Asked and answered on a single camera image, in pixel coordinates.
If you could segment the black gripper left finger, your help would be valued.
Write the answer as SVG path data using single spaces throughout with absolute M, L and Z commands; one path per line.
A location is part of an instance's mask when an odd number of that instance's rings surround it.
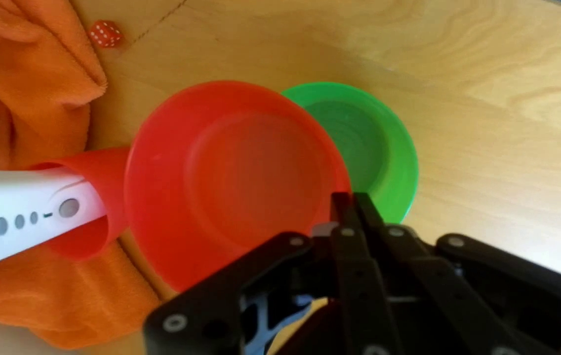
M 336 224 L 332 239 L 336 243 L 357 243 L 361 237 L 361 224 L 355 212 L 355 204 L 349 194 L 334 194 L 330 218 Z

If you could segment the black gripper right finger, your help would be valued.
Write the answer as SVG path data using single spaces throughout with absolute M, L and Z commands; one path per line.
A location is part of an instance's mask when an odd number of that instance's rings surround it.
M 377 235 L 381 231 L 383 220 L 367 194 L 353 196 L 353 212 L 363 235 Z

